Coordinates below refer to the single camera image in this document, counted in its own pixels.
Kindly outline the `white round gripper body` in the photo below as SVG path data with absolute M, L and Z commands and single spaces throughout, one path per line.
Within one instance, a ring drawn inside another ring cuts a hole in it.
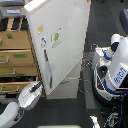
M 32 86 L 32 84 L 28 84 L 25 88 L 22 89 L 18 97 L 20 107 L 25 110 L 32 109 L 42 94 L 42 86 L 40 86 L 35 92 L 30 93 Z

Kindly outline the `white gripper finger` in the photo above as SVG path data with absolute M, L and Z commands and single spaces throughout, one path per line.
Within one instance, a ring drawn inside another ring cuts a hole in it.
M 38 81 L 36 84 L 34 84 L 32 86 L 32 88 L 30 89 L 30 93 L 35 92 L 40 86 L 43 87 L 43 82 L 42 81 Z
M 90 116 L 90 118 L 92 119 L 92 122 L 93 122 L 93 128 L 100 128 L 97 117 L 96 116 Z

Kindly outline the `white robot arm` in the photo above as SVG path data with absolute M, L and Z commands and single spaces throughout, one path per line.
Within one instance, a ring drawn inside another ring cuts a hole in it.
M 0 114 L 0 128 L 11 128 L 18 123 L 24 115 L 25 110 L 32 109 L 42 95 L 43 83 L 33 82 L 25 86 L 18 101 L 11 101 Z

